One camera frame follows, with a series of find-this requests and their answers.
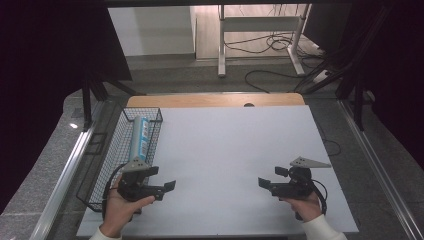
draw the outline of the white board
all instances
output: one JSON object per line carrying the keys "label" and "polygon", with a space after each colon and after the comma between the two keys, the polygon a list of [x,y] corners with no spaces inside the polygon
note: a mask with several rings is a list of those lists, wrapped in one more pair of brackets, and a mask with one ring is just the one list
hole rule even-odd
{"label": "white board", "polygon": [[[258,186],[288,182],[274,167],[302,156],[330,163],[308,106],[161,109],[164,122],[149,185],[176,180],[163,201],[123,231],[133,237],[229,237],[302,234],[290,206]],[[332,168],[312,169],[328,192],[327,220],[358,229]],[[77,236],[91,236],[101,214],[87,210]]]}

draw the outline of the metal wire basket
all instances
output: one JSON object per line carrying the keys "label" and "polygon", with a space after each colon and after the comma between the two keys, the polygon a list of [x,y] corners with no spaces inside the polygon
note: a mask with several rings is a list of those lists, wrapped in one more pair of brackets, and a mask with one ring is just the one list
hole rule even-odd
{"label": "metal wire basket", "polygon": [[125,108],[119,116],[109,149],[102,164],[90,164],[77,191],[77,198],[95,212],[102,212],[103,191],[112,172],[129,158],[133,121],[142,115],[149,119],[149,145],[146,163],[152,166],[163,122],[159,108]]}

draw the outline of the metal bar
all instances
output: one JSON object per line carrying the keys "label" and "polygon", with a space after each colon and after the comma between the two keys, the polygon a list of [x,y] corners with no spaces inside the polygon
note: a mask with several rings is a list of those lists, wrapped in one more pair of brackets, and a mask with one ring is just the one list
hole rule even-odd
{"label": "metal bar", "polygon": [[322,80],[321,82],[311,86],[310,88],[306,89],[305,91],[302,91],[302,94],[312,94],[315,91],[327,86],[328,84],[340,79],[346,72],[347,70],[342,70],[339,72],[335,72],[329,76],[327,76],[324,80]]}
{"label": "metal bar", "polygon": [[225,77],[225,45],[224,45],[224,5],[219,6],[221,12],[219,14],[219,53],[218,53],[218,76]]}
{"label": "metal bar", "polygon": [[87,81],[90,90],[93,92],[93,95],[97,99],[97,101],[106,101],[109,94],[107,93],[107,90],[103,85],[102,80],[90,71],[87,71],[86,78],[88,79]]}
{"label": "metal bar", "polygon": [[[94,119],[98,117],[102,108],[102,102],[98,102],[95,105],[93,111]],[[68,158],[68,161],[62,171],[62,174],[59,177],[59,180],[52,194],[50,195],[49,201],[47,202],[43,213],[38,219],[37,225],[35,226],[30,239],[42,240],[47,238],[50,229],[53,225],[53,222],[56,218],[56,215],[60,209],[60,206],[62,205],[63,199],[66,196],[66,192],[68,191],[72,178],[82,159],[83,152],[89,143],[91,135],[93,134],[95,126],[96,121],[93,122],[91,128],[88,131],[82,132],[78,137],[75,147]]]}
{"label": "metal bar", "polygon": [[393,210],[399,218],[399,221],[402,227],[404,228],[406,234],[408,235],[409,239],[424,239],[420,229],[418,228],[413,214],[406,205],[405,200],[397,191],[393,182],[390,180],[390,177],[384,169],[384,166],[381,164],[380,159],[375,153],[371,143],[368,141],[365,132],[360,131],[358,126],[355,124],[355,121],[352,118],[353,113],[349,106],[349,103],[347,102],[347,100],[338,102],[343,110],[343,114],[345,115],[350,128],[352,129],[353,134],[356,137],[356,140],[364,151],[364,154],[371,166],[371,169],[373,170],[377,180],[379,181],[384,193],[387,196],[387,199],[392,205]]}
{"label": "metal bar", "polygon": [[310,4],[306,4],[305,10],[300,16],[300,21],[297,25],[292,44],[287,48],[287,52],[289,53],[290,59],[292,60],[294,69],[296,70],[298,76],[305,75],[305,71],[303,70],[302,64],[300,63],[299,57],[297,56],[297,46],[299,44],[300,36],[303,32],[303,27],[305,25],[306,15],[308,14],[309,6]]}
{"label": "metal bar", "polygon": [[122,91],[124,91],[125,93],[128,93],[131,96],[145,96],[145,93],[140,93],[137,92],[136,90],[124,85],[123,83],[119,82],[118,80],[112,80],[112,79],[104,79],[106,82],[112,84],[113,86],[121,89]]}
{"label": "metal bar", "polygon": [[227,17],[224,32],[293,32],[298,28],[300,17]]}
{"label": "metal bar", "polygon": [[364,126],[362,125],[362,105],[364,104],[364,84],[363,76],[358,74],[355,86],[355,104],[353,109],[353,120],[356,125],[359,127],[359,130],[364,131]]}
{"label": "metal bar", "polygon": [[82,80],[82,104],[84,107],[84,127],[83,132],[87,132],[90,129],[93,119],[91,116],[91,101],[90,101],[90,85],[89,79],[86,75]]}
{"label": "metal bar", "polygon": [[[250,4],[303,4],[303,3],[370,3],[376,0],[231,0],[225,1],[227,5],[250,5]],[[57,5],[68,7],[164,7],[164,6],[207,6],[220,5],[222,0],[62,0]]]}

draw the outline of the gray carpet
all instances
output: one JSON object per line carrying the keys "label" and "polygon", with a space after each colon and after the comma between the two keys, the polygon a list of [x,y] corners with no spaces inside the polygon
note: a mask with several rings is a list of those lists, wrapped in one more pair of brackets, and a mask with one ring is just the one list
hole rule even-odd
{"label": "gray carpet", "polygon": [[[138,59],[129,59],[134,81],[123,83],[148,94],[258,92],[244,82],[245,74],[251,70],[261,69],[294,75],[294,70],[286,59],[229,62],[226,78],[217,77],[217,67],[214,62],[171,59],[163,65],[164,61],[162,59],[154,64],[154,61],[149,60],[148,64],[142,64],[143,61]],[[271,92],[291,91],[299,82],[298,79],[262,73],[255,74],[249,79],[255,85]],[[109,84],[105,85],[108,92],[113,95],[111,100],[119,100],[125,105],[129,96]],[[336,87],[337,83],[331,84],[304,98],[314,114],[322,138],[340,145],[339,148],[332,142],[325,143],[329,155],[332,155],[331,162],[360,230],[358,234],[349,234],[348,239],[408,239],[342,114],[334,97]],[[113,102],[107,102],[105,105],[103,118],[116,117],[119,108]],[[81,130],[69,127],[70,122],[80,126],[83,120],[81,117],[72,118],[75,108],[81,108],[80,92],[72,94],[65,101],[64,114],[43,154],[21,189],[0,216],[0,239],[13,239],[13,237],[28,239],[31,235]],[[417,184],[424,180],[423,171],[378,121],[369,106],[364,107],[363,119],[367,136],[414,213],[418,224],[423,227],[424,189],[423,185]],[[105,121],[96,131],[102,133],[110,131],[113,127],[113,120]],[[49,239],[75,239],[75,233],[85,209],[85,206],[76,199],[75,194],[88,164],[100,161],[96,158],[101,158],[101,155],[84,157],[50,231]],[[289,239],[305,239],[305,237],[292,236]]]}

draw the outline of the human hand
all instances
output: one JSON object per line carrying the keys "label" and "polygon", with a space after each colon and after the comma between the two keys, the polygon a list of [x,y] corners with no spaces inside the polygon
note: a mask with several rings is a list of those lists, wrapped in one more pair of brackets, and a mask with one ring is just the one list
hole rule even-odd
{"label": "human hand", "polygon": [[315,192],[312,192],[306,199],[296,200],[291,198],[280,198],[290,203],[292,210],[298,212],[304,222],[309,222],[321,216],[319,199]]}
{"label": "human hand", "polygon": [[106,216],[100,226],[100,231],[103,235],[110,238],[120,237],[122,228],[128,223],[134,212],[155,201],[155,197],[150,196],[136,202],[128,202],[117,191],[120,180],[121,176],[116,179],[115,184],[109,191]]}

